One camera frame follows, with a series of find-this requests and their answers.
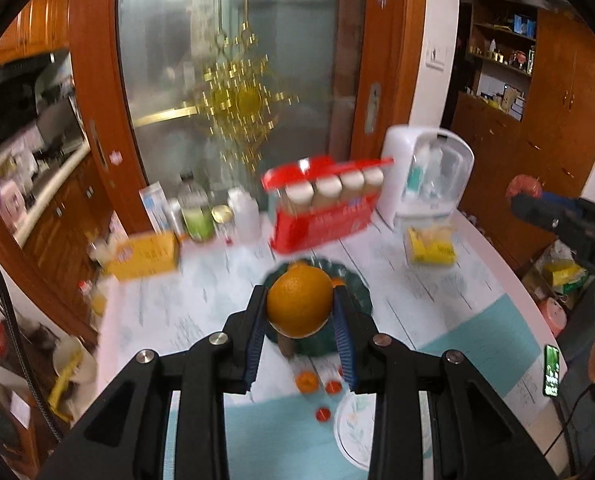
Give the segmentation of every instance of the wooden shelf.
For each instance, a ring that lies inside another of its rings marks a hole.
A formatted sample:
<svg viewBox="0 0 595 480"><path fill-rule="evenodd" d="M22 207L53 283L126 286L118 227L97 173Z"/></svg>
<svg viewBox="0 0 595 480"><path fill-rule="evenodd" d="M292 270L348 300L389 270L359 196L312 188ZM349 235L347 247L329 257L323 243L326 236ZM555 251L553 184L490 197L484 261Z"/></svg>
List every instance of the wooden shelf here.
<svg viewBox="0 0 595 480"><path fill-rule="evenodd" d="M502 35L507 35L512 38L520 38L520 39L525 40L529 43L536 43L536 40L534 38L529 38L528 36L525 36L524 34L518 34L517 32L513 32L511 30L508 30L507 28L496 27L495 25L491 25L490 23L473 23L473 25L475 27L485 28L487 30L499 32Z"/></svg>
<svg viewBox="0 0 595 480"><path fill-rule="evenodd" d="M527 72L524 72L523 70L520 70L519 68L515 68L514 66L511 66L511 65L505 65L504 63L500 63L499 61L495 61L494 59L491 59L490 57L482 56L482 54L472 54L472 53L469 52L469 55L470 56L473 56L473 57L477 57L479 59L483 59L483 60L485 60L485 61L487 61L489 63L496 64L496 65L501 66L501 67L503 67L503 68L505 68L507 70L511 70L511 72L517 72L518 74L522 74L524 77L528 77L529 79L532 77L532 75L530 75Z"/></svg>

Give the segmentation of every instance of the door handle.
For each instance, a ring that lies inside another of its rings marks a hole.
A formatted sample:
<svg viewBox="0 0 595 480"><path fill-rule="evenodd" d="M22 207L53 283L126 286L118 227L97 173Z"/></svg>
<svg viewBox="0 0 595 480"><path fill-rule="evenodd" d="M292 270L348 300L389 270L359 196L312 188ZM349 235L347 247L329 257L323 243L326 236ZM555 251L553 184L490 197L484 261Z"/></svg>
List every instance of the door handle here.
<svg viewBox="0 0 595 480"><path fill-rule="evenodd" d="M377 126L377 116L379 114L379 100L382 94L382 87L376 81L371 85L369 93L369 102L367 103L367 118L364 120L364 134L372 135Z"/></svg>
<svg viewBox="0 0 595 480"><path fill-rule="evenodd" d="M104 152L104 148L102 148L100 137L97 134L95 120L91 119L88 122L88 127L90 128L90 134L93 136L93 140L95 141L95 146L98 149L98 153L100 153L101 165L104 168L104 171L108 171L108 160L106 159L106 153Z"/></svg>

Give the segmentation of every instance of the orange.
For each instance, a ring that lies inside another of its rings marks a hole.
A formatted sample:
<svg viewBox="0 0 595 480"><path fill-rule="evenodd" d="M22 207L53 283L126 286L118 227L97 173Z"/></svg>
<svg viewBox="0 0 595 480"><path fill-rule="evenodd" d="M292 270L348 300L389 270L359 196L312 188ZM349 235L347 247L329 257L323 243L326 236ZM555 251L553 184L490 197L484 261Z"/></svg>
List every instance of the orange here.
<svg viewBox="0 0 595 480"><path fill-rule="evenodd" d="M313 372L302 372L295 377L295 386L301 394L312 394L320 389L320 380Z"/></svg>
<svg viewBox="0 0 595 480"><path fill-rule="evenodd" d="M333 307L333 285L322 269L295 266L270 288L266 317L286 337L299 339L324 326Z"/></svg>
<svg viewBox="0 0 595 480"><path fill-rule="evenodd" d="M296 262L288 264L288 270L295 269L295 267L302 267L302 266L308 267L308 264L304 260L298 260Z"/></svg>

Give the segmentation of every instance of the glass door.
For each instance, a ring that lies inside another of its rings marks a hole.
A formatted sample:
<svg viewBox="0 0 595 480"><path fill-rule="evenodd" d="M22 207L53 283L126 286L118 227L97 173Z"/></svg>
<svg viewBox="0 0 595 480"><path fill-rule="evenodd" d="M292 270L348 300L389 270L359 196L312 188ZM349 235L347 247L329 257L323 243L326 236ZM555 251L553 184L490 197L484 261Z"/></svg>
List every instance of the glass door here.
<svg viewBox="0 0 595 480"><path fill-rule="evenodd" d="M216 193L255 190L279 164L348 158L364 7L118 0L120 73L147 182L170 195L193 172Z"/></svg>
<svg viewBox="0 0 595 480"><path fill-rule="evenodd" d="M139 190L171 195L180 174L263 198L279 164L379 156L408 120L424 15L425 0L71 0L78 104L127 232L151 229Z"/></svg>

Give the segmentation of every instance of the white box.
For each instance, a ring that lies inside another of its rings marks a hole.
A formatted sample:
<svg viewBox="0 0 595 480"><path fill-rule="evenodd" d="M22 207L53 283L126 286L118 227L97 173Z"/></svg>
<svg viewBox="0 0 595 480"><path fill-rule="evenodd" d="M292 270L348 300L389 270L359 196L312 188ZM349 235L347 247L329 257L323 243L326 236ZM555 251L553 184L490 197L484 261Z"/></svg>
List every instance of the white box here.
<svg viewBox="0 0 595 480"><path fill-rule="evenodd" d="M517 121L522 120L522 114L518 114L515 110L509 110L509 115L516 119Z"/></svg>

